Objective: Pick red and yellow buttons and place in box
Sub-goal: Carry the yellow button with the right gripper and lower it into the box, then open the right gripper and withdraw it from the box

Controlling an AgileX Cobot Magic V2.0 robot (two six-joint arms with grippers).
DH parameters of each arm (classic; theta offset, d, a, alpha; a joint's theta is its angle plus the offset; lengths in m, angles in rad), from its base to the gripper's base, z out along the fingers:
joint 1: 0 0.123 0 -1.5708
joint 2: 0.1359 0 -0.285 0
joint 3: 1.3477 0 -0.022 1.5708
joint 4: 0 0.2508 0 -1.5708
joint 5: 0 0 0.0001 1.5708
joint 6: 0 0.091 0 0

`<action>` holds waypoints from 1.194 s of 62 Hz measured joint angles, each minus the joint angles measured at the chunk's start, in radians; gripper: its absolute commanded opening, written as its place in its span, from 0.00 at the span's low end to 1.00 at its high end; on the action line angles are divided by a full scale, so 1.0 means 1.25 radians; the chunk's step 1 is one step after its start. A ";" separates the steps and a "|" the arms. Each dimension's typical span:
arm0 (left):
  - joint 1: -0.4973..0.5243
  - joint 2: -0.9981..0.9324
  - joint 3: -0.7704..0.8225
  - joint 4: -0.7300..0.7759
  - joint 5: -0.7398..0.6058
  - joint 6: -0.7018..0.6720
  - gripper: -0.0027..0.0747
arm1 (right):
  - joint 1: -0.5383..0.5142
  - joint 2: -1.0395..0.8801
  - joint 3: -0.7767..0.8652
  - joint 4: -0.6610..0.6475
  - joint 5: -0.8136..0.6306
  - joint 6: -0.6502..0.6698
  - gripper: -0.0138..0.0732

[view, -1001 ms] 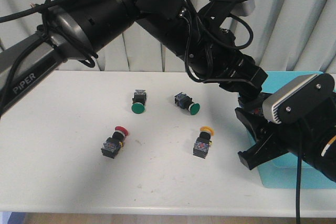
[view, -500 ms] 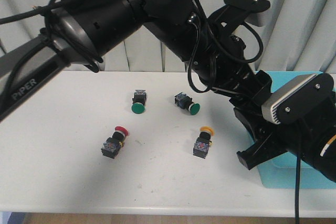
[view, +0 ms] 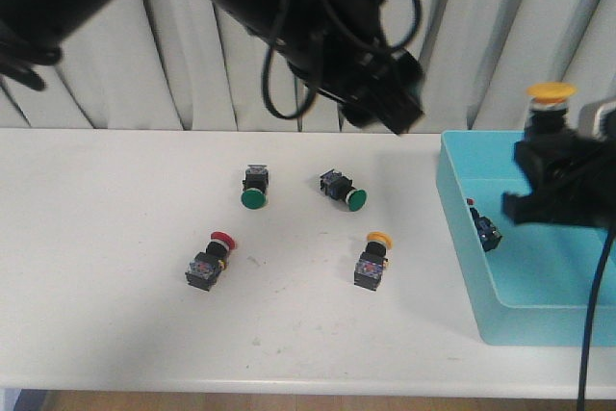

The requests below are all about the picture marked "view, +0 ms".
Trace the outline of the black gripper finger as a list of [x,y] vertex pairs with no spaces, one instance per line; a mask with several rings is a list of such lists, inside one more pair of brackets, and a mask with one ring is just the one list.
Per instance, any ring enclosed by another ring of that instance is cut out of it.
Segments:
[[501,211],[514,224],[538,223],[544,218],[542,199],[536,193],[527,195],[503,193]]
[[547,148],[547,142],[539,139],[515,143],[514,161],[530,185],[545,185],[549,181]]

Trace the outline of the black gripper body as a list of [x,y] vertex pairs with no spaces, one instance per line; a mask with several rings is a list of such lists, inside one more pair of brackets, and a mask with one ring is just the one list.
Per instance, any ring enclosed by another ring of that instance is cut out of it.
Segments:
[[310,90],[336,101],[351,125],[379,122],[399,135],[423,115],[424,74],[405,49],[387,43],[385,1],[290,0],[288,65]]
[[548,144],[545,185],[530,185],[542,199],[543,221],[588,227],[615,223],[615,142],[573,134],[542,136]]

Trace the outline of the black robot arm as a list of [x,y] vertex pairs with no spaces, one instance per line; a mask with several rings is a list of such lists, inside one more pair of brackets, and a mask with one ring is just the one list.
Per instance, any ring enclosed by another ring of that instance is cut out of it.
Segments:
[[[523,126],[524,84],[504,87],[498,62],[522,0],[422,0],[410,45],[424,71],[421,133]],[[265,110],[266,47],[208,0],[112,0],[40,71],[44,91],[1,82],[5,128],[337,133],[329,99],[297,121]]]

